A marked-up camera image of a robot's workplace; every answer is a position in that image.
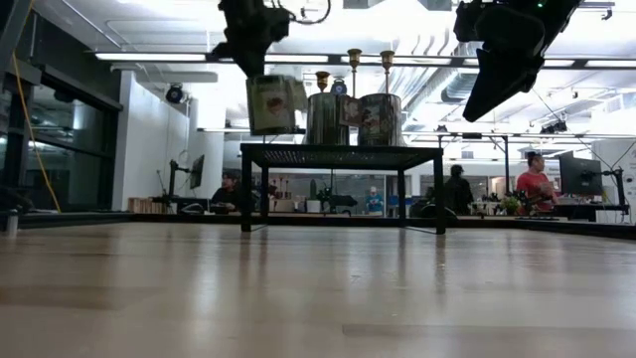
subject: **brass candlestick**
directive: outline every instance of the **brass candlestick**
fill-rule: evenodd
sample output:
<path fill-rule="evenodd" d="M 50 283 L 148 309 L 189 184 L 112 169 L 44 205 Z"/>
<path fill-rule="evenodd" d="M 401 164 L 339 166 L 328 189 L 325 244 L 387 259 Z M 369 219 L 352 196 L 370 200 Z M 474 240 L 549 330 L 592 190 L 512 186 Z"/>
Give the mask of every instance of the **brass candlestick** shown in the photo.
<path fill-rule="evenodd" d="M 320 92 L 324 92 L 325 88 L 329 84 L 329 73 L 324 71 L 319 71 L 316 73 L 316 80 L 318 82 L 318 89 Z"/>
<path fill-rule="evenodd" d="M 349 65 L 351 66 L 351 73 L 354 78 L 354 95 L 353 98 L 356 97 L 356 73 L 358 72 L 357 68 L 360 64 L 360 55 L 362 55 L 362 50 L 359 49 L 351 49 L 347 51 L 349 54 Z"/>
<path fill-rule="evenodd" d="M 385 77 L 387 78 L 387 94 L 389 94 L 389 69 L 394 65 L 395 54 L 393 51 L 380 52 L 380 56 L 382 56 L 382 67 L 385 68 Z"/>

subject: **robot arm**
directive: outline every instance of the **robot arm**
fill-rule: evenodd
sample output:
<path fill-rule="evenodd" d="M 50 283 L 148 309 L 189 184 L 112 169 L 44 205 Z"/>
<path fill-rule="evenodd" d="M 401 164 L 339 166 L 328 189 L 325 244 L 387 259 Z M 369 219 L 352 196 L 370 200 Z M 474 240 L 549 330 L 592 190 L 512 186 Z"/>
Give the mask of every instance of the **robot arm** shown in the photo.
<path fill-rule="evenodd" d="M 221 0 L 219 10 L 226 16 L 228 41 L 218 44 L 209 59 L 232 58 L 249 78 L 263 75 L 265 52 L 289 35 L 289 12 L 268 8 L 262 0 Z"/>
<path fill-rule="evenodd" d="M 457 40 L 484 43 L 477 51 L 480 71 L 464 110 L 468 121 L 474 122 L 518 92 L 532 89 L 546 50 L 583 1 L 459 3 L 454 29 Z M 221 0 L 219 9 L 228 22 L 228 41 L 214 48 L 209 59 L 232 58 L 249 78 L 263 75 L 267 49 L 289 35 L 294 16 L 281 7 L 266 7 L 263 0 Z M 330 9 L 331 3 L 322 20 Z"/>
<path fill-rule="evenodd" d="M 464 117 L 474 122 L 520 91 L 528 92 L 548 47 L 584 0 L 473 0 L 460 2 L 455 35 L 482 41 L 479 75 Z"/>

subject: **can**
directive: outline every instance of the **can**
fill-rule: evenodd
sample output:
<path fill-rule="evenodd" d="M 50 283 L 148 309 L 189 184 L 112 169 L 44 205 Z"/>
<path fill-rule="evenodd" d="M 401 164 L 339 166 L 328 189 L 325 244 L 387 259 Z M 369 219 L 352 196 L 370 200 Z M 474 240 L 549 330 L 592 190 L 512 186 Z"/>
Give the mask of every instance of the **can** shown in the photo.
<path fill-rule="evenodd" d="M 349 126 L 341 123 L 341 97 L 331 93 L 309 96 L 307 133 L 303 144 L 349 145 Z"/>
<path fill-rule="evenodd" d="M 405 146 L 401 136 L 401 99 L 394 94 L 376 93 L 360 100 L 362 123 L 358 145 Z"/>
<path fill-rule="evenodd" d="M 296 130 L 295 82 L 287 76 L 245 81 L 251 135 L 291 134 Z"/>
<path fill-rule="evenodd" d="M 15 239 L 18 235 L 18 211 L 10 210 L 7 216 L 6 225 L 4 226 L 4 237 Z"/>

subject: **wooden floor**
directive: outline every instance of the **wooden floor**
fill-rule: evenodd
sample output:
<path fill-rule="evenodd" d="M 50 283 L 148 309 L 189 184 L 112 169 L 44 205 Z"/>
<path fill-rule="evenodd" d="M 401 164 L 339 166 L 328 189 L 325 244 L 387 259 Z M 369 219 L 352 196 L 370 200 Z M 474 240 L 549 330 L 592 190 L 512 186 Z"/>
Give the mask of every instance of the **wooden floor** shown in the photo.
<path fill-rule="evenodd" d="M 0 239 L 2 358 L 636 357 L 636 244 L 122 224 Z"/>

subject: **mesh tabletop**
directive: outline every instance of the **mesh tabletop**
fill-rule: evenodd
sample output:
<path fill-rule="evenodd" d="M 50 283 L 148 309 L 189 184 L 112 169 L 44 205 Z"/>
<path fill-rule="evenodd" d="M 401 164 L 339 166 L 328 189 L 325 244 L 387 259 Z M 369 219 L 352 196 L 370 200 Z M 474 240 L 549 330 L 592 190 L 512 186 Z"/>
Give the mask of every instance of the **mesh tabletop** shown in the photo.
<path fill-rule="evenodd" d="M 442 153 L 437 148 L 247 143 L 240 151 L 260 167 L 364 170 L 406 170 Z"/>

